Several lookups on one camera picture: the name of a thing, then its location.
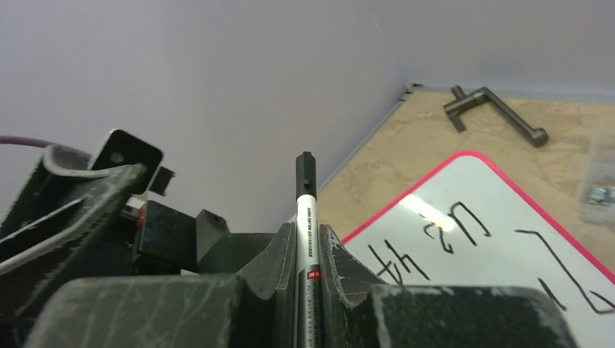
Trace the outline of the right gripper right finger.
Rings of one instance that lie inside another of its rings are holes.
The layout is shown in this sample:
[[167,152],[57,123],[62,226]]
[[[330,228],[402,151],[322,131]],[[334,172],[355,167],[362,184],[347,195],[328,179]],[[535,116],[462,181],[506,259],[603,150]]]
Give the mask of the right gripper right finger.
[[319,227],[327,347],[575,347],[541,292],[520,287],[407,286],[381,281]]

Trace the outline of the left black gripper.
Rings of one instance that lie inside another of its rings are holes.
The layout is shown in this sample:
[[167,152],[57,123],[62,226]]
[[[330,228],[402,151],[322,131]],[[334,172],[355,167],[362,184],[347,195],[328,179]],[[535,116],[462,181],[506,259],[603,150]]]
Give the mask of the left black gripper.
[[[143,164],[89,170],[84,157],[49,146],[1,222],[1,316],[36,315],[144,181]],[[209,210],[196,217],[149,200],[140,210],[133,273],[235,273],[273,233],[232,233]]]

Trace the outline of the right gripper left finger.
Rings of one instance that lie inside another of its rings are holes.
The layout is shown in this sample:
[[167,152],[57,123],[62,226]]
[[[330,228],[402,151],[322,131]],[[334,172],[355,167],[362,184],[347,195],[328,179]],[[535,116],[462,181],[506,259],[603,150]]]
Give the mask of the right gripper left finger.
[[295,228],[236,273],[81,278],[47,302],[27,347],[290,347]]

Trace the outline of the white whiteboard marker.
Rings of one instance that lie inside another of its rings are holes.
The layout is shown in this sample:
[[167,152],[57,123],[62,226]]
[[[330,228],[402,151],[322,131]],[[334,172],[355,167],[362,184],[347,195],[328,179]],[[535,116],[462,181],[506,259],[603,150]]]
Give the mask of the white whiteboard marker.
[[294,346],[322,347],[321,266],[314,196],[297,199]]

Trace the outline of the black marker cap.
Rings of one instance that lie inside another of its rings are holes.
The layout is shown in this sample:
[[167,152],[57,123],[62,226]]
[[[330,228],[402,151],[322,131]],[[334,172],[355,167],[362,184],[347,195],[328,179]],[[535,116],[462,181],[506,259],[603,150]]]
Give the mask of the black marker cap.
[[295,160],[296,198],[303,195],[317,197],[316,159],[311,152],[303,152]]

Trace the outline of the red framed whiteboard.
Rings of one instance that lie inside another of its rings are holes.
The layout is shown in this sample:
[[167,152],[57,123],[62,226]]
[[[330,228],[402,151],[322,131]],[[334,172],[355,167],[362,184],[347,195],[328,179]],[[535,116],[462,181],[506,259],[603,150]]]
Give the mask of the red framed whiteboard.
[[614,345],[614,274],[479,152],[447,158],[343,244],[387,283],[536,289],[582,347]]

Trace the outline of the clear plastic parts box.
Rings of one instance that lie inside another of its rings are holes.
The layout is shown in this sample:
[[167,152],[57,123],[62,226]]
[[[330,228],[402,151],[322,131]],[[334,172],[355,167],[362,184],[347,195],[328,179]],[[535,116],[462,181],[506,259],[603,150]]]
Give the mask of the clear plastic parts box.
[[614,227],[614,127],[596,131],[577,201],[583,221]]

